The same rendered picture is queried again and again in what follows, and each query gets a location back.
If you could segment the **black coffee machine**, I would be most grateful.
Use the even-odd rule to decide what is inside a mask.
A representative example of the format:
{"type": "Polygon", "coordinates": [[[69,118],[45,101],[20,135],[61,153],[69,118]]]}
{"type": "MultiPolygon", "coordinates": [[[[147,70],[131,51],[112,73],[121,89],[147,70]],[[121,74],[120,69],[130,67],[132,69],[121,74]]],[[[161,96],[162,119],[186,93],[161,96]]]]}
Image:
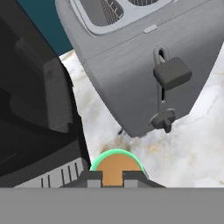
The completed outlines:
{"type": "Polygon", "coordinates": [[[90,165],[67,69],[18,0],[0,0],[0,187],[78,187],[90,165]]]}

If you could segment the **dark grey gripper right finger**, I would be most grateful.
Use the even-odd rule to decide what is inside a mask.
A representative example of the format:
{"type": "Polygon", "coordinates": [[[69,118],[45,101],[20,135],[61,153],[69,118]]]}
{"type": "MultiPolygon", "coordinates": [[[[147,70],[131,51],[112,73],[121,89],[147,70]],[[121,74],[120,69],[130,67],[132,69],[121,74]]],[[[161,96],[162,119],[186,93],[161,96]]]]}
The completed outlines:
{"type": "Polygon", "coordinates": [[[124,188],[164,188],[163,185],[147,178],[142,171],[124,171],[122,180],[124,188]]]}

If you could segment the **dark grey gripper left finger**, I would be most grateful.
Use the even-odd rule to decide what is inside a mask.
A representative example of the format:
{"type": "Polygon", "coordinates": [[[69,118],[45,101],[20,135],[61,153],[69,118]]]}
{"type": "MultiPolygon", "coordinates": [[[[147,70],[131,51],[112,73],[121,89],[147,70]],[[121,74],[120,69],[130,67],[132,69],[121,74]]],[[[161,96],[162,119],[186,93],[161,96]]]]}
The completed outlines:
{"type": "Polygon", "coordinates": [[[101,187],[102,187],[101,171],[83,171],[76,180],[62,186],[62,188],[101,188],[101,187]]]}

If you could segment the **grey toaster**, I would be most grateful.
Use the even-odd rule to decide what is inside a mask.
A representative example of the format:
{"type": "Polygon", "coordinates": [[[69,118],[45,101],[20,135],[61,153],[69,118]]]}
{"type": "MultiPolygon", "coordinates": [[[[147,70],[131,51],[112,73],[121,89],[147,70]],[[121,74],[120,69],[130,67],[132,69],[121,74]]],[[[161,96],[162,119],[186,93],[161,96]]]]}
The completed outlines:
{"type": "Polygon", "coordinates": [[[224,43],[224,0],[55,0],[55,6],[87,77],[130,137],[155,130],[150,119],[160,111],[175,109],[176,120],[188,115],[224,43]],[[153,69],[175,57],[192,78],[165,91],[153,69]]]}

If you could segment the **dark grey toaster lever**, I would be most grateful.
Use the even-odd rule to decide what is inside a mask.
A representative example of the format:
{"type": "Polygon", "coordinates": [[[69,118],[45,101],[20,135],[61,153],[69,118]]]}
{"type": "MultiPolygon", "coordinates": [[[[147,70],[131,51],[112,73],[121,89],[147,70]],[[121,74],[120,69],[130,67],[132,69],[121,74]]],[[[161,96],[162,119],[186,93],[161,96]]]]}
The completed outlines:
{"type": "Polygon", "coordinates": [[[167,91],[188,82],[193,72],[182,59],[175,57],[155,66],[153,75],[160,86],[167,91]]]}

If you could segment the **dark grey toaster knob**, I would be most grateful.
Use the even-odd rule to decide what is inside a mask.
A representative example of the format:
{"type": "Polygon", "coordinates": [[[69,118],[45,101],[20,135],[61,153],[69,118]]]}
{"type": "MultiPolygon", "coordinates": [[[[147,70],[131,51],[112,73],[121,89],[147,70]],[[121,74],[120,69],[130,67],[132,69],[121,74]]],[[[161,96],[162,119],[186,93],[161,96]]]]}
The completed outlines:
{"type": "Polygon", "coordinates": [[[168,108],[166,110],[156,113],[151,119],[150,124],[156,130],[164,130],[165,133],[170,133],[172,130],[172,124],[176,120],[176,111],[174,108],[168,108]]]}

